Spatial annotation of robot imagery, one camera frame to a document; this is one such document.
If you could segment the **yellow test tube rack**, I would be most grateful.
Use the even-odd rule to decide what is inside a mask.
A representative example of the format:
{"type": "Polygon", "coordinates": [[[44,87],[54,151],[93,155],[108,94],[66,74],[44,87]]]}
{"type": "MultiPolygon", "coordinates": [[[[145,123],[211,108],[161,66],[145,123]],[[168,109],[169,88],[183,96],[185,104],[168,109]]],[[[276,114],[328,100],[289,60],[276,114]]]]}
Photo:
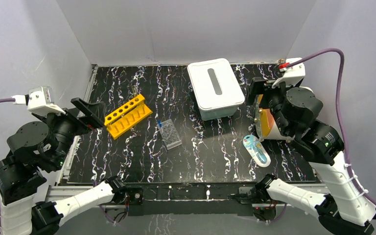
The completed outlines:
{"type": "Polygon", "coordinates": [[[116,140],[153,112],[145,104],[145,97],[138,94],[105,117],[104,126],[116,140]]]}

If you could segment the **white bin lid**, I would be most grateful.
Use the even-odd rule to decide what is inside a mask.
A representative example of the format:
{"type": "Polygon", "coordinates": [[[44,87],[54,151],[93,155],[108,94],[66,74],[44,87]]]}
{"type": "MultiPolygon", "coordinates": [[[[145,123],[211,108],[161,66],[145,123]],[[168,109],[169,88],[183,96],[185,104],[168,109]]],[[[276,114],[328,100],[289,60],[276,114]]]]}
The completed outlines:
{"type": "Polygon", "coordinates": [[[245,96],[225,58],[188,65],[188,74],[201,111],[214,111],[239,106],[245,96]]]}

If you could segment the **clear large test tube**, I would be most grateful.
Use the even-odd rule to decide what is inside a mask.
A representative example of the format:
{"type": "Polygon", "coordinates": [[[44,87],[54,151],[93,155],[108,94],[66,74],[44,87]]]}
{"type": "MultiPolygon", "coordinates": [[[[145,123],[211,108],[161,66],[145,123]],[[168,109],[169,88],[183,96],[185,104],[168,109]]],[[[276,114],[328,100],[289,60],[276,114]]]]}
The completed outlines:
{"type": "Polygon", "coordinates": [[[134,98],[139,94],[138,87],[136,85],[133,85],[131,87],[131,97],[134,98]]]}

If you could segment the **blue capped tube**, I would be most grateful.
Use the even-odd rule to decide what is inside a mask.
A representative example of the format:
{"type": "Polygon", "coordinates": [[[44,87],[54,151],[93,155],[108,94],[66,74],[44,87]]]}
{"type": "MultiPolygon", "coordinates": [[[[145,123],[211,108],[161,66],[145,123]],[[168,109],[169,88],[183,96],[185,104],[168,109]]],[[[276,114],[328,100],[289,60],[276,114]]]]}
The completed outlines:
{"type": "Polygon", "coordinates": [[[159,131],[162,131],[162,124],[161,124],[161,121],[158,120],[158,121],[157,121],[157,124],[158,124],[158,129],[159,129],[159,131]]]}

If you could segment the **clear well plate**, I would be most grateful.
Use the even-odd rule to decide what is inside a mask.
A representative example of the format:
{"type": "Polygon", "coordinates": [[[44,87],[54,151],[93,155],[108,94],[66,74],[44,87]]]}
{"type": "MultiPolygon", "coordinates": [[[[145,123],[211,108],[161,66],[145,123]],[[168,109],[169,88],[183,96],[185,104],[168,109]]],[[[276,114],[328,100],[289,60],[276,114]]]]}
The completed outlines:
{"type": "Polygon", "coordinates": [[[178,134],[174,122],[171,119],[161,121],[162,131],[160,131],[162,141],[167,150],[171,150],[182,144],[182,139],[178,134]]]}

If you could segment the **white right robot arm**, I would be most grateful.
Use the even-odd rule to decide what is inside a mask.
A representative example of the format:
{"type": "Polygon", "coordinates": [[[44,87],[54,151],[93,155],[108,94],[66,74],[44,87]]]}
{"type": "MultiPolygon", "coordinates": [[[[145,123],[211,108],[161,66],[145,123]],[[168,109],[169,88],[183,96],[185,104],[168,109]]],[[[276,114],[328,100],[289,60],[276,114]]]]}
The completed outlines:
{"type": "Polygon", "coordinates": [[[349,163],[338,132],[317,119],[323,103],[307,88],[278,87],[255,77],[247,90],[246,103],[257,96],[260,106],[270,111],[281,135],[291,137],[292,146],[325,183],[327,194],[290,185],[267,174],[245,193],[252,202],[281,201],[307,212],[335,235],[370,235],[376,220],[376,205],[368,199],[349,163]]]}

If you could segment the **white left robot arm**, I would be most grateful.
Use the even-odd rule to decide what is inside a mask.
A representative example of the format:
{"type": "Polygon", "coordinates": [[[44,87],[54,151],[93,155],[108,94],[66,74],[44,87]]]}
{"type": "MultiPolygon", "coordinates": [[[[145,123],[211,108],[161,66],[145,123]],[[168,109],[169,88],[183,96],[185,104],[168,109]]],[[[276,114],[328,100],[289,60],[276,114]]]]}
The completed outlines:
{"type": "Polygon", "coordinates": [[[47,182],[42,172],[59,171],[76,136],[103,127],[105,103],[73,98],[70,109],[42,95],[15,95],[36,118],[7,139],[8,155],[0,161],[0,235],[53,235],[68,220],[104,203],[126,200],[118,177],[102,180],[91,189],[59,201],[35,202],[47,182]]]}

